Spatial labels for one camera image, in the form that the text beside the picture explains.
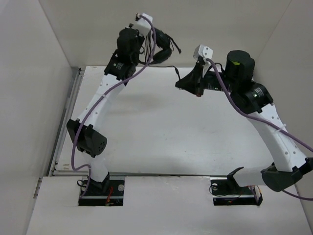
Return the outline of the black headphones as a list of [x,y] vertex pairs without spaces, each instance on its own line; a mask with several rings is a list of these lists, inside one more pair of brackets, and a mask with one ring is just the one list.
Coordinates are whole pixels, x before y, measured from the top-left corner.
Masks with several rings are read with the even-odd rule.
[[160,49],[160,51],[152,56],[149,65],[157,65],[165,62],[171,57],[174,48],[176,48],[178,53],[181,54],[181,49],[171,36],[157,28],[155,28],[155,33],[156,46]]

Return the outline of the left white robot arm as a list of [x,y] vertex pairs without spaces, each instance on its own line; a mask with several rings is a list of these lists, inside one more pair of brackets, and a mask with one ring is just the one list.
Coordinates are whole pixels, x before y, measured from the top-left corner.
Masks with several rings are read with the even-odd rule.
[[104,70],[98,89],[79,117],[67,122],[72,141],[71,167],[74,171],[84,167],[88,169],[87,180],[80,185],[83,193],[96,191],[104,194],[109,190],[110,173],[103,154],[108,141],[100,129],[113,100],[131,79],[140,74],[136,66],[147,38],[152,38],[154,43],[157,41],[154,27],[144,29],[132,25],[119,32],[117,48]]

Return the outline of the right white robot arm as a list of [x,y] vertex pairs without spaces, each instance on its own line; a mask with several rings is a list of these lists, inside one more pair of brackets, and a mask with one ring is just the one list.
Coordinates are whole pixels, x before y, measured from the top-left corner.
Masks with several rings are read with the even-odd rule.
[[237,193],[244,187],[265,185],[281,192],[296,184],[313,169],[312,158],[297,145],[310,151],[312,147],[287,131],[269,91],[253,80],[255,60],[246,51],[232,50],[227,54],[225,68],[217,69],[212,56],[212,49],[199,45],[193,55],[194,68],[175,86],[197,97],[205,89],[224,92],[231,106],[257,130],[273,159],[264,169],[242,166],[233,170],[227,175],[227,189]]

